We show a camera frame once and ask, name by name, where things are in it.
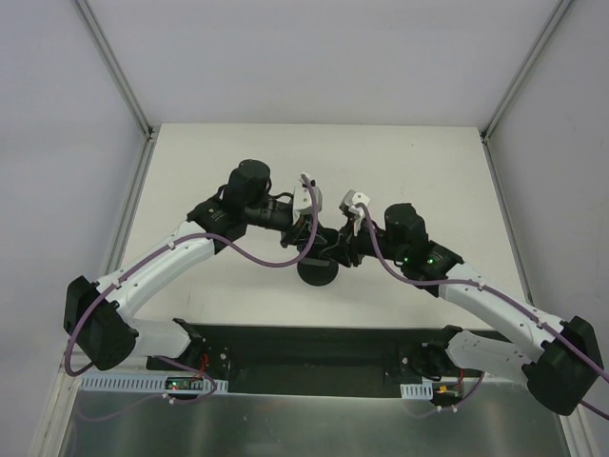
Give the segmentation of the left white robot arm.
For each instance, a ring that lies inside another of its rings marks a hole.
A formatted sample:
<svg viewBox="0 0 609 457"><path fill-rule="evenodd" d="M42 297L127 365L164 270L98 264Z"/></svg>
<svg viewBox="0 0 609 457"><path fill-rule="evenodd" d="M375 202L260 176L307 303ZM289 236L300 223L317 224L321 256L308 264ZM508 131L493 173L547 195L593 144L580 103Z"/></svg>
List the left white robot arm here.
<svg viewBox="0 0 609 457"><path fill-rule="evenodd" d="M244 160L225 184L191 210L156 247L95 281L83 276L73 280L67 290L64 318L69 334L66 373L76 377L84 372L71 365L75 348L87 355L90 368L99 370L115 368L130 356L158 358L181 370L197 367L203 338L192 325L180 318L157 322L136 315L178 276L224 248L268 268L288 267L287 261L265 262L237 246L250 226L302 235L304 239L295 243L297 258L303 260L314 245L321 192L306 173L288 194L287 203L272 196L271 187L269 167L258 160Z"/></svg>

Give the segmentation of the black phone stand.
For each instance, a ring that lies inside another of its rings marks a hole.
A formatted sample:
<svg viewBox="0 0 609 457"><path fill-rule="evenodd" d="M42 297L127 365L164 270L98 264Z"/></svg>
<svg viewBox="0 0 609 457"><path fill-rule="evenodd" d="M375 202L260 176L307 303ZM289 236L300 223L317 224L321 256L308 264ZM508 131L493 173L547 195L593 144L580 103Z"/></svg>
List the black phone stand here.
<svg viewBox="0 0 609 457"><path fill-rule="evenodd" d="M328 266L315 267L301 264L299 261L296 269L301 280L313 287L324 287L329 285L339 273L339 265L335 263Z"/></svg>

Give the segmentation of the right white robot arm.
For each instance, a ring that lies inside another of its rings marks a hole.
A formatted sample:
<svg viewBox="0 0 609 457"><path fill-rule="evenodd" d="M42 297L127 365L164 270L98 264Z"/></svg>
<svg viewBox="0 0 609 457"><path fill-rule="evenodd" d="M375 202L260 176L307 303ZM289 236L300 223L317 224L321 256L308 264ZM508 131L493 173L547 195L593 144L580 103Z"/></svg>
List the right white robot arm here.
<svg viewBox="0 0 609 457"><path fill-rule="evenodd" d="M372 221L364 202L350 204L356 251L375 257L400 282L427 291L482 320L501 335L486 339L464 329L428 351L439 375L471 368L521 384L547 409L563 416L589 407L585 396L607 380L593 326L575 316L566 321L486 282L458 254L429 239L424 220L409 204L385 212L385 227Z"/></svg>

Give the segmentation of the black smartphone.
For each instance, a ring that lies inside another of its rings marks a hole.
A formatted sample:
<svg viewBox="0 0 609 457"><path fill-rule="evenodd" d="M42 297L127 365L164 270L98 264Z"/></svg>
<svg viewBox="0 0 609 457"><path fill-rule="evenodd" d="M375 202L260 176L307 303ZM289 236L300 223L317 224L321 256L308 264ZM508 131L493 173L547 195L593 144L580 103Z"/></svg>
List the black smartphone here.
<svg viewBox="0 0 609 457"><path fill-rule="evenodd" d="M337 229L319 228L312 248L300 263L315 267L328 266L332 263L350 267L343 235Z"/></svg>

